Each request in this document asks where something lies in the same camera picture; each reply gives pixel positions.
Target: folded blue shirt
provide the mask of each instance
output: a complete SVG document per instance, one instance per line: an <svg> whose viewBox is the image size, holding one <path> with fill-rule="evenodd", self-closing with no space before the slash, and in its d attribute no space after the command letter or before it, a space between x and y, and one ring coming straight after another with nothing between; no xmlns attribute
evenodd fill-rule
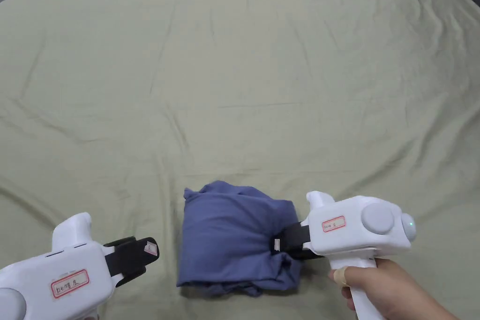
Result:
<svg viewBox="0 0 480 320"><path fill-rule="evenodd" d="M177 286L196 286L206 295L262 289L287 290L300 281L301 261L270 254L269 240L298 222L291 201L273 200L251 186L223 181L199 192L186 188L183 242Z"/></svg>

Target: bed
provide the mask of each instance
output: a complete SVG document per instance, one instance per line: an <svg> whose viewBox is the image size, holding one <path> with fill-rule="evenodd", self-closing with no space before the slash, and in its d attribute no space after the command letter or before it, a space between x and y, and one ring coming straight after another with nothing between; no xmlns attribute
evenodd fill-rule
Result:
<svg viewBox="0 0 480 320"><path fill-rule="evenodd" d="M311 261L301 286L175 287L183 189L358 194L417 220L396 257L462 320L480 306L480 8L472 0L6 0L0 4L0 267L93 237L160 260L103 320L353 319Z"/></svg>

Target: handwritten label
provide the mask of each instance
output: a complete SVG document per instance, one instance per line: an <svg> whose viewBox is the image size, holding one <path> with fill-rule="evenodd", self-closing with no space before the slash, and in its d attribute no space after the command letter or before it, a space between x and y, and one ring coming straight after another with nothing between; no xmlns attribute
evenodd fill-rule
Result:
<svg viewBox="0 0 480 320"><path fill-rule="evenodd" d="M155 255L155 256L158 255L157 245L154 244L154 243L151 243L149 241L147 241L147 244L144 247L144 251L145 251L145 253L148 253L148 254L152 254L152 255Z"/></svg>
<svg viewBox="0 0 480 320"><path fill-rule="evenodd" d="M64 295L88 285L89 283L90 278L88 278L87 271L85 269L80 270L72 275L68 275L57 281L54 281L51 284L53 297L59 299Z"/></svg>
<svg viewBox="0 0 480 320"><path fill-rule="evenodd" d="M339 216L339 217L336 217L335 219L327 220L322 223L324 233L328 233L329 231L334 231L336 229L339 229L345 226L346 226L346 222L345 222L344 216Z"/></svg>

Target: round gray button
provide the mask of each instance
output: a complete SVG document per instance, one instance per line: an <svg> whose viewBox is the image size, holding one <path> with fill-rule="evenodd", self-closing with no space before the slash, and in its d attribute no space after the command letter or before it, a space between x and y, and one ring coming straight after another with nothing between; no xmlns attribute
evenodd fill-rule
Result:
<svg viewBox="0 0 480 320"><path fill-rule="evenodd" d="M362 210L361 222L368 231L384 235L392 230L395 219L388 206L375 203Z"/></svg>
<svg viewBox="0 0 480 320"><path fill-rule="evenodd" d="M26 303L22 294L14 289L0 289L0 311L2 320L23 320Z"/></svg>
<svg viewBox="0 0 480 320"><path fill-rule="evenodd" d="M417 237L417 226L415 226L415 220L408 214L402 214L402 225L405 231L406 238L410 241L414 241Z"/></svg>

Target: hand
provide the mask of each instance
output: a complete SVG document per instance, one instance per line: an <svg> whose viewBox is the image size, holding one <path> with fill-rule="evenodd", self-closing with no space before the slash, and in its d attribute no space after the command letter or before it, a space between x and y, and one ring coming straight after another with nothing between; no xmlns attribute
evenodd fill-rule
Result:
<svg viewBox="0 0 480 320"><path fill-rule="evenodd" d="M376 259L377 268L348 266L331 271L329 278L343 286L346 305L355 311L352 293L347 286L362 289L387 320L458 320L397 263Z"/></svg>

